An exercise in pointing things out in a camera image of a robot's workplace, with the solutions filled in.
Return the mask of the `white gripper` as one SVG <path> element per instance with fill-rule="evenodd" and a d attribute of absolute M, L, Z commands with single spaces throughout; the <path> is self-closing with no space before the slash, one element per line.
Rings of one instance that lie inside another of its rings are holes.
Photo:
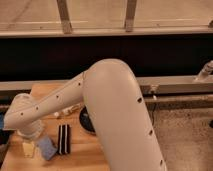
<path fill-rule="evenodd" d="M 34 121 L 18 130 L 18 134 L 25 139 L 37 139 L 44 130 L 44 124 L 41 120 Z M 33 141 L 24 141 L 22 143 L 24 156 L 32 158 L 34 156 L 35 144 Z"/>

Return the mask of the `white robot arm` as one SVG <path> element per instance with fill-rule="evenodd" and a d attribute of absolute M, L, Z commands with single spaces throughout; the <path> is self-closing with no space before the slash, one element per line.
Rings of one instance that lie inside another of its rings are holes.
<path fill-rule="evenodd" d="M 100 60 L 47 96 L 11 106 L 0 129 L 18 130 L 84 103 L 110 171 L 167 171 L 139 83 L 119 59 Z"/>

